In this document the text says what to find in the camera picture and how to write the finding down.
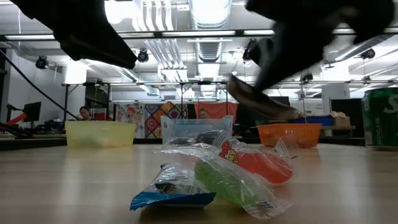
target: clear plastic wrapper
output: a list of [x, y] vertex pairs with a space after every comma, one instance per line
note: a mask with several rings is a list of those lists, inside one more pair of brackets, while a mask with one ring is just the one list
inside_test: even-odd
[[290, 151], [298, 147], [293, 136], [280, 138], [276, 146], [267, 151], [255, 149], [235, 139], [230, 133], [220, 131], [212, 145], [214, 147], [208, 147], [208, 150], [264, 177], [272, 184], [282, 184], [293, 176]]
[[177, 170], [171, 164], [164, 164], [152, 183], [133, 198], [130, 210], [148, 205], [202, 208], [215, 196], [195, 179], [192, 170]]
[[194, 138], [173, 138], [169, 140], [165, 146], [191, 146], [197, 143], [211, 144], [219, 135], [219, 132], [220, 131], [207, 131], [196, 135]]
[[196, 180], [209, 192], [216, 192], [219, 198], [242, 206], [256, 218], [274, 217], [291, 206], [289, 202], [277, 199], [258, 176], [207, 148], [168, 146], [156, 153], [165, 157], [178, 170], [194, 171]]

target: cardboard box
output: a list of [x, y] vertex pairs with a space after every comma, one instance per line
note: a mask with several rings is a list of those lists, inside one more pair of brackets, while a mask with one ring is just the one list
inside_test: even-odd
[[350, 127], [351, 122], [349, 121], [349, 116], [346, 116], [345, 118], [341, 118], [341, 117], [334, 118], [333, 125], [339, 126], [339, 127]]

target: yellow plastic bin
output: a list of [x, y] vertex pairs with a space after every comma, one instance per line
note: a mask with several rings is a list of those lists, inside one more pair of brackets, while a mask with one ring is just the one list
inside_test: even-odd
[[136, 125], [114, 121], [67, 121], [70, 148], [111, 148], [132, 146]]

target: colorful quilt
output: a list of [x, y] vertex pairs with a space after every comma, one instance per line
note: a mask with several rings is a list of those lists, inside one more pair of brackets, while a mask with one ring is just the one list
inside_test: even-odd
[[117, 105], [116, 121], [136, 124], [136, 138], [162, 138], [160, 117], [187, 119], [188, 106], [166, 102], [160, 104], [134, 103]]

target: desk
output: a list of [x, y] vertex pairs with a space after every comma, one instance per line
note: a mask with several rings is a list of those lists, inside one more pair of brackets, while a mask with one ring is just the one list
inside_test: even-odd
[[219, 200], [204, 210], [154, 207], [130, 212], [133, 196], [163, 163], [152, 152], [159, 147], [0, 152], [1, 224], [396, 224], [398, 220], [397, 154], [326, 144], [298, 152], [293, 178], [274, 187], [294, 205], [270, 221], [256, 220]]
[[[32, 138], [34, 139], [49, 139], [49, 138], [66, 138], [66, 134], [34, 134]], [[0, 134], [0, 139], [4, 138], [16, 138], [12, 134]]]
[[349, 131], [349, 136], [353, 137], [355, 126], [322, 126], [321, 137], [332, 137], [333, 131]]

